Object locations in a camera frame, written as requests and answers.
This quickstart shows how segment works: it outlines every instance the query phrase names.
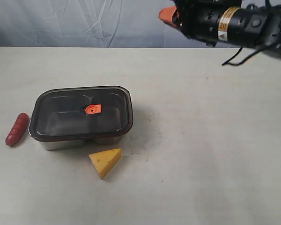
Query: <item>yellow cheese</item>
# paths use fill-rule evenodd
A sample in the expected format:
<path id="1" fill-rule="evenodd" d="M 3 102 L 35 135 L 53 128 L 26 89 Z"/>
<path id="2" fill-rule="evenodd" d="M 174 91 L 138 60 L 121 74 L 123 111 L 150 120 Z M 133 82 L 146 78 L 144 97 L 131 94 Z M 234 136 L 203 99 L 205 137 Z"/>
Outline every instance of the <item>yellow cheese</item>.
<path id="1" fill-rule="evenodd" d="M 89 158 L 101 179 L 112 169 L 122 156 L 121 149 L 112 149 L 90 154 Z"/>

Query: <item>warning label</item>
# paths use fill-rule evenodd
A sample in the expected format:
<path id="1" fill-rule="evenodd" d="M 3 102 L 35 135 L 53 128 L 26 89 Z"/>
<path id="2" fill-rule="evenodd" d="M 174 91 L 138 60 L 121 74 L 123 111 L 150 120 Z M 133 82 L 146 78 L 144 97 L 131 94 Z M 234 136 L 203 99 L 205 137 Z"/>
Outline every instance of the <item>warning label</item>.
<path id="1" fill-rule="evenodd" d="M 218 38 L 221 41 L 228 41 L 228 26 L 229 22 L 234 15 L 234 13 L 238 10 L 237 7 L 230 7 L 224 12 L 224 14 L 221 17 L 219 28 L 218 28 Z"/>

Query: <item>table surface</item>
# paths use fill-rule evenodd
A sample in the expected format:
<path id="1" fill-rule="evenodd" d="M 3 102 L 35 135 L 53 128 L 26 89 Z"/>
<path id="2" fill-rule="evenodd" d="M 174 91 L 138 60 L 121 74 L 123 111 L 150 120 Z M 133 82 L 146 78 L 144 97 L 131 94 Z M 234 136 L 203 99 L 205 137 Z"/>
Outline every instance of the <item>table surface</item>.
<path id="1" fill-rule="evenodd" d="M 281 61 L 235 51 L 0 48 L 0 225 L 281 225 Z M 98 85 L 131 93 L 119 144 L 5 145 L 43 92 Z M 88 154 L 116 147 L 100 180 Z"/>

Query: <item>sausage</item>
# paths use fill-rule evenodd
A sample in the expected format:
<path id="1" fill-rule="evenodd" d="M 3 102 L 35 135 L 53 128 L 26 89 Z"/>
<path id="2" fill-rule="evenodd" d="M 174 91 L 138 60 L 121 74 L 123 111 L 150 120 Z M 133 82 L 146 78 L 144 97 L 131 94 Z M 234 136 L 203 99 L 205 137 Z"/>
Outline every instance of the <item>sausage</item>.
<path id="1" fill-rule="evenodd" d="M 11 128 L 8 136 L 5 139 L 5 144 L 13 146 L 19 142 L 29 123 L 29 116 L 26 113 L 21 113 L 15 120 L 13 128 Z"/>

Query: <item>dark plastic lid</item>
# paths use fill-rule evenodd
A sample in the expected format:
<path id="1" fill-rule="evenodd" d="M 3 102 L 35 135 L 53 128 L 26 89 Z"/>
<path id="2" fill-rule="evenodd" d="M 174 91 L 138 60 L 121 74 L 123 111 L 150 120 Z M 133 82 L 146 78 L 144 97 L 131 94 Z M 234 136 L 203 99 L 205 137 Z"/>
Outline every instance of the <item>dark plastic lid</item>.
<path id="1" fill-rule="evenodd" d="M 122 87 L 55 89 L 37 99 L 29 133 L 40 142 L 116 137 L 132 123 L 130 94 Z"/>

